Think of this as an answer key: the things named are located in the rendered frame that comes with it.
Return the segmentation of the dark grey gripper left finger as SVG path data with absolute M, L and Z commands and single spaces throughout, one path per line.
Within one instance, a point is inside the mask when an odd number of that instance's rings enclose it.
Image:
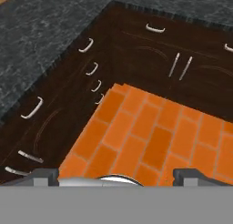
M 58 186 L 57 168 L 37 168 L 28 176 L 4 183 L 4 186 L 53 187 Z

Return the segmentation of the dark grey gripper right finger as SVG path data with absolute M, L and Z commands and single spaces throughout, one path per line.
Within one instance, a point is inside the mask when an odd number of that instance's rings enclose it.
M 228 186 L 228 183 L 209 178 L 196 168 L 175 168 L 173 185 L 179 187 Z

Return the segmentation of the round silver white object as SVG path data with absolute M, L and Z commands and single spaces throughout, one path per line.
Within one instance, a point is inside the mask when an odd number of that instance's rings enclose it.
M 60 178 L 60 187 L 129 187 L 142 184 L 136 180 L 122 175 L 107 175 L 99 178 Z

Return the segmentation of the dark wood cupboard run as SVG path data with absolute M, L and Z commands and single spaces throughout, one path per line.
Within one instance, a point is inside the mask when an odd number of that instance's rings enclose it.
M 128 83 L 233 123 L 233 36 L 114 2 L 112 66 Z M 165 32 L 146 30 L 146 24 Z M 180 57 L 168 77 L 177 53 Z M 179 81 L 190 56 L 192 62 Z
M 75 39 L 64 53 L 49 67 L 47 73 L 26 91 L 17 107 L 0 127 L 0 185 L 23 178 L 5 171 L 5 167 L 32 172 L 37 168 L 57 168 L 76 142 L 89 118 L 96 109 L 101 93 L 105 93 L 113 72 L 109 65 L 110 30 L 115 7 L 107 5 L 89 26 Z M 86 53 L 88 38 L 94 44 Z M 98 69 L 91 72 L 98 63 Z M 102 81 L 95 92 L 91 89 Z M 40 109 L 29 119 L 28 115 L 38 104 L 37 96 L 44 99 Z M 42 158 L 38 163 L 17 152 Z

